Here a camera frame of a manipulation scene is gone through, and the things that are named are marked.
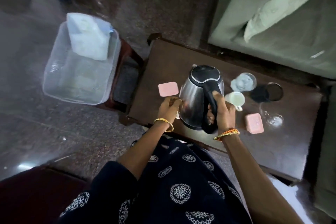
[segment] speckled stone floor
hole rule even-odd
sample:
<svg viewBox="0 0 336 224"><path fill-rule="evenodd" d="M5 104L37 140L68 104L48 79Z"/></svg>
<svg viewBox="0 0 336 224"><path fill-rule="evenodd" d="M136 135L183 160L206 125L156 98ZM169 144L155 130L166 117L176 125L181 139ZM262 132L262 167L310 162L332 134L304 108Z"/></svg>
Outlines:
<svg viewBox="0 0 336 224"><path fill-rule="evenodd" d="M43 94L44 66L65 13L105 18L146 58L146 39L156 32L192 48L212 50L206 42L217 0L72 0L62 9L56 1L44 2L33 0L32 7L21 7L19 12L0 12L0 180L44 163L92 179L104 163L116 159L138 139L143 129L136 124L121 125L115 112ZM17 8L11 1L7 5ZM228 59L246 65L243 60ZM299 77L296 72L289 74ZM131 62L123 67L117 100L129 101L137 76ZM240 189L229 159L212 156ZM298 184L296 189L278 184L277 188L292 195L289 201L299 205L305 223L330 223L330 218L313 207L309 184Z"/></svg>

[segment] dark glass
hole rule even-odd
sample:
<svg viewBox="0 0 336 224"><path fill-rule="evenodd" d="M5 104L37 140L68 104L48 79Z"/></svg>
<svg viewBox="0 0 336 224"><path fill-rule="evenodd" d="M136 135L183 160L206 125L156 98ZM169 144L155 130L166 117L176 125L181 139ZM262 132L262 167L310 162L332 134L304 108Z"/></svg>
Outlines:
<svg viewBox="0 0 336 224"><path fill-rule="evenodd" d="M251 91L250 96L257 103L273 102L282 99L284 91L279 84L270 82L266 85L257 86Z"/></svg>

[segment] stainless steel kettle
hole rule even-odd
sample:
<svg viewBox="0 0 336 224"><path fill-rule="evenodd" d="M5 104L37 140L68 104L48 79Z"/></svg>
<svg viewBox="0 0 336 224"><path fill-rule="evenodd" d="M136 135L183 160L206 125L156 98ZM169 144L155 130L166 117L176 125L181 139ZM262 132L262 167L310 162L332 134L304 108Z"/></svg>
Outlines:
<svg viewBox="0 0 336 224"><path fill-rule="evenodd" d="M217 104L212 96L214 90L224 95L224 83L218 69L206 65L193 67L180 91L183 106L179 116L184 125L208 134L217 130ZM213 124L208 122L208 104L215 116Z"/></svg>

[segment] dark brown table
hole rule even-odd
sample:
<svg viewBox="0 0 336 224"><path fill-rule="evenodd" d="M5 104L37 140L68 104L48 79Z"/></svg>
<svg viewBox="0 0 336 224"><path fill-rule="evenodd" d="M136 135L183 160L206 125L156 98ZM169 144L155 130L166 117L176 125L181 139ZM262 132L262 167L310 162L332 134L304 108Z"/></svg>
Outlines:
<svg viewBox="0 0 336 224"><path fill-rule="evenodd" d="M165 39L157 39L151 43L148 63L128 117L139 124L151 125L157 118L158 108L164 99L159 95L158 84L177 82L181 87L193 64L216 67L221 72L225 94L232 92L231 80L243 72L254 74L258 84L275 82L282 86L283 98L271 103L255 103L249 98L248 92L244 93L246 102L243 111L236 112L237 128L241 132L241 140L264 170L291 181L301 180L322 97L318 90L312 87L272 78L232 65L219 57L188 49ZM253 135L246 131L244 117L250 113L261 114L263 133ZM273 115L283 117L282 126L275 128L267 122ZM226 153L223 144L213 140L214 135L187 128L178 119L174 121L174 128L174 133L178 136L194 141L208 150Z"/></svg>

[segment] pink soap bar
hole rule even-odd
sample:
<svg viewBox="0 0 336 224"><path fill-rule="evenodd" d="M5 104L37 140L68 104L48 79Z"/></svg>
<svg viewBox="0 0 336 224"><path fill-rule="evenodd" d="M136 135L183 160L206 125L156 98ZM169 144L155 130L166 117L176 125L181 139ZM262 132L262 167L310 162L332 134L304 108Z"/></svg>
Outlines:
<svg viewBox="0 0 336 224"><path fill-rule="evenodd" d="M176 82L167 82L158 85L159 93L162 97L168 97L177 95L179 93L179 87Z"/></svg>
<svg viewBox="0 0 336 224"><path fill-rule="evenodd" d="M264 132L263 121L258 113L248 114L245 116L246 130L251 134Z"/></svg>

